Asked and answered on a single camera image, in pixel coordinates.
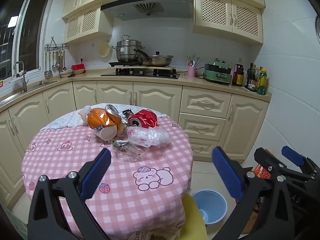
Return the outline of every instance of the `drawer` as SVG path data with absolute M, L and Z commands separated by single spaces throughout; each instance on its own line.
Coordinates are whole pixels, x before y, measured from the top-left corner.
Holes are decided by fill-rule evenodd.
M 226 118 L 230 93 L 183 87 L 180 112 Z
M 193 160 L 211 162 L 212 150 L 218 145 L 218 141 L 189 138 L 193 150 Z
M 179 125 L 192 138 L 219 141 L 225 119 L 180 113 Z

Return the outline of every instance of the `blue bucket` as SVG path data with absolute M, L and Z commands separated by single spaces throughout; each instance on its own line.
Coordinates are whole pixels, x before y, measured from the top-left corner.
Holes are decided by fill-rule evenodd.
M 217 191 L 204 189 L 196 192 L 192 197 L 206 225 L 219 222 L 227 213 L 227 201 Z

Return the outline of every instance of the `pink cup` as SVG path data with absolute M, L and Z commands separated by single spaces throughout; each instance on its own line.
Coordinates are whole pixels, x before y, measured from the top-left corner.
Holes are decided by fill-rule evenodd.
M 196 76 L 196 68 L 188 66 L 188 77 Z

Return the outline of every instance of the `screw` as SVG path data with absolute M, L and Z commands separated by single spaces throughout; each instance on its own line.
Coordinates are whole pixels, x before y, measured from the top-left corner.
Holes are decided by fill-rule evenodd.
M 278 176 L 278 177 L 277 177 L 277 181 L 279 181 L 279 182 L 284 182 L 284 178 L 283 178 L 282 176 Z
M 68 177 L 69 177 L 70 179 L 74 179 L 76 176 L 77 176 L 77 173 L 76 173 L 75 171 L 72 171 L 72 172 L 70 172 L 70 173 L 68 174 Z
M 46 179 L 46 175 L 41 175 L 39 181 L 44 182 Z
M 255 176 L 256 176 L 256 175 L 255 175 L 252 171 L 248 171 L 248 172 L 247 172 L 247 177 L 248 177 L 248 178 L 251 178 L 251 179 L 252 179 L 252 178 L 254 178 Z

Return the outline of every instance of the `yellow stool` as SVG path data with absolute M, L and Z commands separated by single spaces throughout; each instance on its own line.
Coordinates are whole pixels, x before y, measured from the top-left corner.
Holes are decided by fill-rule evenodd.
M 186 222 L 181 228 L 180 237 L 176 240 L 209 240 L 202 215 L 193 198 L 185 193 L 182 204 L 186 215 Z

